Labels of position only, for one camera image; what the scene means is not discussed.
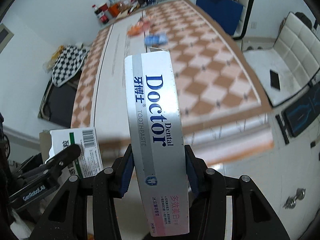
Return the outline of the green white medicine box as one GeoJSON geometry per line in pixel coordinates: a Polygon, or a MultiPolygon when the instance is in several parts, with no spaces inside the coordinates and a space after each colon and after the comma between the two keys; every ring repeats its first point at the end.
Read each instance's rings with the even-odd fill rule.
{"type": "Polygon", "coordinates": [[[54,129],[39,136],[43,162],[57,165],[63,179],[88,178],[103,170],[95,128],[54,129]]]}

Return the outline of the white pink toothpaste box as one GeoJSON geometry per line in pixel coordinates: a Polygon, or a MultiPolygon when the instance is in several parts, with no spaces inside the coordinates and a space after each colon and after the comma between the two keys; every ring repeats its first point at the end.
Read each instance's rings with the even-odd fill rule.
{"type": "Polygon", "coordinates": [[[125,88],[133,158],[150,233],[187,234],[188,179],[170,53],[126,57],[125,88]]]}

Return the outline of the blue wrapper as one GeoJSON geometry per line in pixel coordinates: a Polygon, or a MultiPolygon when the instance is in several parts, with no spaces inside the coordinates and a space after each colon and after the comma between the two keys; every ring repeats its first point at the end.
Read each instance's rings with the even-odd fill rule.
{"type": "Polygon", "coordinates": [[[144,38],[144,44],[146,46],[164,45],[168,43],[168,37],[165,33],[151,34],[144,38]]]}

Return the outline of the orange snack wrapper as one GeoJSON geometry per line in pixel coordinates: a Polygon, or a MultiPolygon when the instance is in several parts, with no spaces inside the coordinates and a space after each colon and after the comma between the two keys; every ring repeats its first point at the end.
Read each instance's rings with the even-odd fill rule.
{"type": "Polygon", "coordinates": [[[140,35],[148,31],[151,25],[152,25],[152,22],[149,20],[146,20],[146,21],[140,20],[135,25],[130,27],[130,29],[127,31],[127,35],[130,37],[140,35]]]}

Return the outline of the metal dumbbell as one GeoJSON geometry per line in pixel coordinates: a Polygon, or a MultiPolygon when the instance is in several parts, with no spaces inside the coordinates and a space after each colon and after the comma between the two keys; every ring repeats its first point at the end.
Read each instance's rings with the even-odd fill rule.
{"type": "Polygon", "coordinates": [[[303,200],[305,198],[306,189],[298,188],[296,194],[293,197],[288,197],[283,208],[294,209],[296,207],[298,200],[303,200]]]}

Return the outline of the checkered tablecloth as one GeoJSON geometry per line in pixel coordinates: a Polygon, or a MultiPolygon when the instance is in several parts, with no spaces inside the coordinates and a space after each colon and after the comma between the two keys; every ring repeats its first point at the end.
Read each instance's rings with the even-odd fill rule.
{"type": "Polygon", "coordinates": [[[174,0],[99,31],[75,97],[73,128],[93,126],[108,154],[130,140],[125,60],[150,57],[133,77],[133,99],[150,114],[150,134],[173,142],[165,106],[180,113],[186,144],[209,164],[274,148],[267,96],[239,47],[202,9],[174,0]]]}

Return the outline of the black white checkered cloth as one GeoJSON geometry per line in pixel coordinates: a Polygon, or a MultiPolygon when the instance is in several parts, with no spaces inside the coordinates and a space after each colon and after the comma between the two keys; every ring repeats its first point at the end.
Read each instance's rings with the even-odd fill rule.
{"type": "Polygon", "coordinates": [[[81,70],[88,52],[87,48],[71,45],[63,48],[52,68],[52,83],[61,87],[72,79],[81,70]]]}

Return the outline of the black phone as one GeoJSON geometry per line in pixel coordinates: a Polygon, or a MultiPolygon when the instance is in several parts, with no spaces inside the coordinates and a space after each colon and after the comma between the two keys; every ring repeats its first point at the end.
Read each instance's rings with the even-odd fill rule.
{"type": "Polygon", "coordinates": [[[276,90],[280,90],[279,74],[270,70],[270,86],[276,90]]]}

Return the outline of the cola bottle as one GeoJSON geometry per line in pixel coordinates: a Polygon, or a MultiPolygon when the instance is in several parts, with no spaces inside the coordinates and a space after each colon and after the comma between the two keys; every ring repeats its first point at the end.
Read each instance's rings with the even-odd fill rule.
{"type": "Polygon", "coordinates": [[[102,24],[107,24],[109,22],[109,18],[105,14],[105,11],[107,10],[107,4],[106,3],[104,3],[104,4],[100,5],[100,6],[96,6],[94,4],[94,5],[92,5],[92,9],[94,10],[94,13],[95,13],[96,17],[98,18],[98,20],[102,24]]]}

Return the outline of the orange box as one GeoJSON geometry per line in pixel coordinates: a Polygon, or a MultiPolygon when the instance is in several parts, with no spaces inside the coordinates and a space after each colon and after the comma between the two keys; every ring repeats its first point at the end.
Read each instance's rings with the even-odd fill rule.
{"type": "Polygon", "coordinates": [[[124,12],[127,9],[126,5],[122,2],[114,3],[110,5],[108,8],[109,13],[112,15],[113,18],[116,18],[119,14],[124,12]]]}

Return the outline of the white padded chair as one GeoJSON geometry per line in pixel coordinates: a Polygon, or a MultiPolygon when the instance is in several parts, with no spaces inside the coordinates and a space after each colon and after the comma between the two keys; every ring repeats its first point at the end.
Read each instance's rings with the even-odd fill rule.
{"type": "Polygon", "coordinates": [[[299,93],[319,72],[319,39],[292,12],[272,48],[247,50],[243,55],[273,107],[299,93]],[[270,70],[279,74],[280,90],[270,86],[270,70]]]}

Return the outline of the blue board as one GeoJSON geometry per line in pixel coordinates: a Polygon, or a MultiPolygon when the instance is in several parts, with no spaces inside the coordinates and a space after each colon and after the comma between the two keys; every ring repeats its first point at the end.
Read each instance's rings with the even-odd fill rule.
{"type": "Polygon", "coordinates": [[[205,11],[221,28],[233,36],[240,21],[243,5],[232,0],[196,0],[196,5],[205,11]]]}

